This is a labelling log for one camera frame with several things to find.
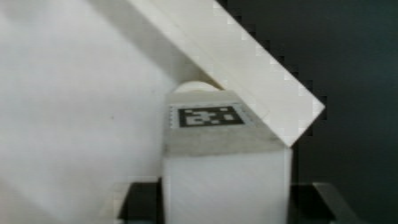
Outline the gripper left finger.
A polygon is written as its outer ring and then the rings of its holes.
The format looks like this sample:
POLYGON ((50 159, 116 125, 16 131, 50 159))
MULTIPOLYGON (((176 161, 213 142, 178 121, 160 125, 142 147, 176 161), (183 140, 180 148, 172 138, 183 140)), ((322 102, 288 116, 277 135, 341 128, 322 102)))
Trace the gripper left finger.
POLYGON ((133 182, 110 198, 110 224, 162 224, 162 193, 158 182, 133 182))

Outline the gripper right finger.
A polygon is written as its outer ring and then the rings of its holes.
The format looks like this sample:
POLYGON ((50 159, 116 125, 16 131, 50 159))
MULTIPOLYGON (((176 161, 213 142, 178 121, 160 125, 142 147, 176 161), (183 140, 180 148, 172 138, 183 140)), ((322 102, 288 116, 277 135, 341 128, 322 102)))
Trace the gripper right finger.
POLYGON ((291 185, 290 224, 359 224, 357 214, 331 183, 291 185))

